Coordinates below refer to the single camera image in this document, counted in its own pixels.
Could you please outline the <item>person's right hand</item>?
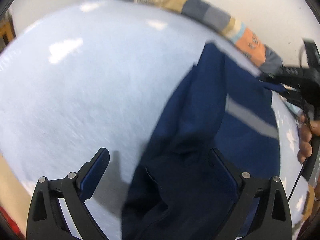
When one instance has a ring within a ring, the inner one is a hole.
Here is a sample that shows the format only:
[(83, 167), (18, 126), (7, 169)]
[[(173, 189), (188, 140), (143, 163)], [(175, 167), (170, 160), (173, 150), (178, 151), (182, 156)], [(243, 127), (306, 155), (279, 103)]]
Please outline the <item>person's right hand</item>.
[(300, 128), (299, 128), (299, 152), (298, 152), (298, 160), (301, 164), (306, 161), (308, 157), (310, 157), (313, 153), (311, 146), (312, 137), (319, 136), (319, 121), (310, 121), (307, 124), (307, 117), (302, 114), (299, 118)]

